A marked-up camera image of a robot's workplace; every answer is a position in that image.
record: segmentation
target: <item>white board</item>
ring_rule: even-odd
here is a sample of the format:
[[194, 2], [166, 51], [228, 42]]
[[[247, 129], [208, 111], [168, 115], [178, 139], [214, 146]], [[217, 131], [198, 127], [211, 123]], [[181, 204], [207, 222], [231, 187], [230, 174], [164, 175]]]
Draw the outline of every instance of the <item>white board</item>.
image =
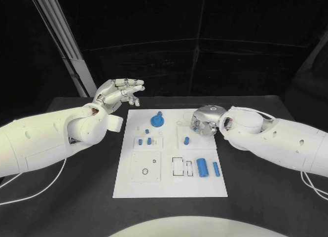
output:
[[[164, 125], [152, 127], [149, 119], [158, 111], [162, 112]], [[194, 111], [195, 109], [128, 111], [113, 198], [227, 197], [214, 138], [189, 130]], [[189, 144], [184, 145], [187, 136]], [[146, 145], [148, 137], [156, 144]], [[142, 139], [142, 145], [138, 145], [138, 139]], [[182, 176], [172, 175], [172, 158], [182, 158]], [[197, 172], [198, 158], [205, 159], [208, 170], [208, 176], [202, 178]], [[218, 177], [212, 162], [218, 165]]]

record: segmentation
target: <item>blue cylinder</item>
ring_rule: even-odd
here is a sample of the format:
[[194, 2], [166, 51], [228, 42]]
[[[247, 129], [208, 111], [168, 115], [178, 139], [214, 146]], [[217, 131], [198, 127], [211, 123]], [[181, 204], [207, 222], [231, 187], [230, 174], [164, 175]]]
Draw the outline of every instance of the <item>blue cylinder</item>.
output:
[[199, 177], [207, 177], [208, 176], [208, 171], [205, 167], [205, 162], [204, 158], [197, 159], [197, 172]]
[[188, 145], [189, 138], [185, 137], [184, 144]]
[[217, 162], [212, 163], [212, 168], [214, 168], [214, 174], [218, 177], [218, 166], [217, 166]]
[[162, 118], [162, 113], [158, 112], [155, 116], [151, 117], [151, 125], [153, 127], [159, 127], [164, 124], [164, 118]]

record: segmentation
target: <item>robotic hand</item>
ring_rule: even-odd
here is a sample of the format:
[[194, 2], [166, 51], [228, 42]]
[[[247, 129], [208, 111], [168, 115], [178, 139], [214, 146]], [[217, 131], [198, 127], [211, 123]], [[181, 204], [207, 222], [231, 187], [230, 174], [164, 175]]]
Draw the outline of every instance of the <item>robotic hand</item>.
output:
[[110, 115], [120, 102], [139, 106], [133, 93], [143, 81], [107, 80], [92, 103], [14, 120], [0, 127], [0, 177], [40, 169], [99, 143], [106, 130], [119, 132], [122, 118]]
[[248, 108], [198, 108], [191, 129], [211, 136], [217, 131], [231, 146], [274, 164], [328, 177], [328, 133]]

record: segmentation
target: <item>table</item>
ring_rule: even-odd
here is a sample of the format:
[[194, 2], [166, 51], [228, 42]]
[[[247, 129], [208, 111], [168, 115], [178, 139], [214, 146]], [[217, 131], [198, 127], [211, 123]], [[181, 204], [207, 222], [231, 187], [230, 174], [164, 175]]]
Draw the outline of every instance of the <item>table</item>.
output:
[[[79, 107], [90, 98], [54, 98], [47, 111]], [[141, 109], [198, 108], [212, 104], [248, 107], [292, 119], [277, 96], [139, 98]], [[299, 172], [279, 167], [250, 152], [235, 150], [214, 136], [228, 197], [112, 199], [128, 109], [119, 133], [67, 158], [51, 187], [33, 199], [0, 206], [1, 236], [107, 236], [125, 227], [169, 216], [233, 219], [290, 237], [328, 236], [328, 201], [303, 185]], [[61, 161], [27, 172], [0, 190], [0, 202], [27, 197], [51, 182]], [[312, 175], [328, 191], [328, 178]]]

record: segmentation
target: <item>blue knob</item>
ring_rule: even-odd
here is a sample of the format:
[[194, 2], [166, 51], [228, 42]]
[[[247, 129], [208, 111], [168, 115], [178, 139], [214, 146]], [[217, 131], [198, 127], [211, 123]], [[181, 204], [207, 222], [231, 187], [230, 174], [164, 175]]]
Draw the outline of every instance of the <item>blue knob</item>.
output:
[[155, 116], [151, 117], [151, 125], [159, 127], [164, 124], [162, 113], [158, 112]]
[[184, 144], [188, 145], [189, 138], [185, 137]]

